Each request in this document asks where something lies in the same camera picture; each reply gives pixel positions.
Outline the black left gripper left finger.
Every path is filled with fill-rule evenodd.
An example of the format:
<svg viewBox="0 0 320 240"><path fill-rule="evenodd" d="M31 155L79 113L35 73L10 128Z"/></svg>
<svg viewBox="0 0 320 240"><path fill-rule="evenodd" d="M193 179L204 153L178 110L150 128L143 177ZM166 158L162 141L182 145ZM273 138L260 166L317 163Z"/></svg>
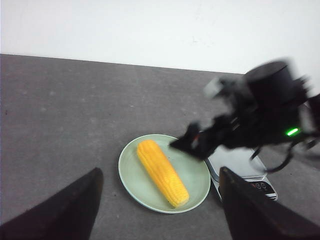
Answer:
<svg viewBox="0 0 320 240"><path fill-rule="evenodd" d="M0 227L2 240L88 240L99 211L104 176L94 168L44 202Z"/></svg>

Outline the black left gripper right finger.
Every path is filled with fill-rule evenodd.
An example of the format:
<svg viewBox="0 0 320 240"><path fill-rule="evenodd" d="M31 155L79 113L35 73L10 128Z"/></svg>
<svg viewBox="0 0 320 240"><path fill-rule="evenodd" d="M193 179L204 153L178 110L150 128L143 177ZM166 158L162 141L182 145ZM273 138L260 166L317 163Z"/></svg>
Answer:
<svg viewBox="0 0 320 240"><path fill-rule="evenodd" d="M318 240L319 225L254 189L227 167L219 170L219 192L234 240Z"/></svg>

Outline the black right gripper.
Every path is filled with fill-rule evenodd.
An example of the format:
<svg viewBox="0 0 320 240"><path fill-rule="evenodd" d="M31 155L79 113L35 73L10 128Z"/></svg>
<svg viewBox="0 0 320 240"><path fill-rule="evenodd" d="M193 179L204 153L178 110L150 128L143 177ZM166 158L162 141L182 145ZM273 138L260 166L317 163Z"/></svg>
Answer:
<svg viewBox="0 0 320 240"><path fill-rule="evenodd" d="M204 160L220 146L228 150L255 149L256 156L265 145L289 143L293 147L303 140L297 106L263 109L246 86L223 82L219 87L214 90L207 85L205 92L224 99L231 112L214 117L212 126L203 130L198 123L191 123L183 136L170 143L171 147Z"/></svg>

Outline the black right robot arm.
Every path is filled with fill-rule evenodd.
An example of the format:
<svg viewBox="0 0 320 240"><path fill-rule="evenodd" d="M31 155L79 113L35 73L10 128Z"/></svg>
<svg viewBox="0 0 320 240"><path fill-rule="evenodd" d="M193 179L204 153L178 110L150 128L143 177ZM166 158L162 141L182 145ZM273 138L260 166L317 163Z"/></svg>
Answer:
<svg viewBox="0 0 320 240"><path fill-rule="evenodd" d="M240 79L216 78L204 92L225 100L230 112L215 116L206 129L191 123L170 146L199 159L219 146L258 151L265 145L306 142L312 147L320 137L320 97L308 96L304 84L283 60L264 63Z"/></svg>

